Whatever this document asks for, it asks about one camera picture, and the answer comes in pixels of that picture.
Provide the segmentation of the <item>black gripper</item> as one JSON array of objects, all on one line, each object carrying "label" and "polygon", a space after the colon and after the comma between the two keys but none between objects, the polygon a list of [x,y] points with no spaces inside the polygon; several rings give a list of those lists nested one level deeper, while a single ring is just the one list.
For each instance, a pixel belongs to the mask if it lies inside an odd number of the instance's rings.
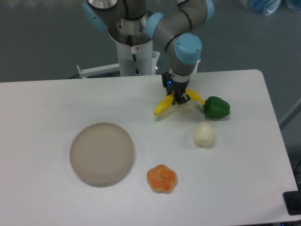
[{"label": "black gripper", "polygon": [[190,81],[190,76],[180,76],[165,72],[161,75],[163,87],[166,89],[166,96],[171,95],[172,105],[182,105],[190,101],[190,96],[184,91]]}]

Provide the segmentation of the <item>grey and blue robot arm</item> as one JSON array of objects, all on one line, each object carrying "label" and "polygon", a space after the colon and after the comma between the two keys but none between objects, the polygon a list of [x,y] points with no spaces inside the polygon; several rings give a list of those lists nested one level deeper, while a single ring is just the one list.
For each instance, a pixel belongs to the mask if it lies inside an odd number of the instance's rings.
[{"label": "grey and blue robot arm", "polygon": [[192,34],[214,14],[210,0],[179,0],[171,16],[152,13],[144,0],[86,0],[82,9],[92,26],[106,30],[117,47],[121,76],[155,72],[153,44],[170,57],[169,71],[162,74],[163,86],[172,104],[191,99],[186,88],[200,59],[202,42]]}]

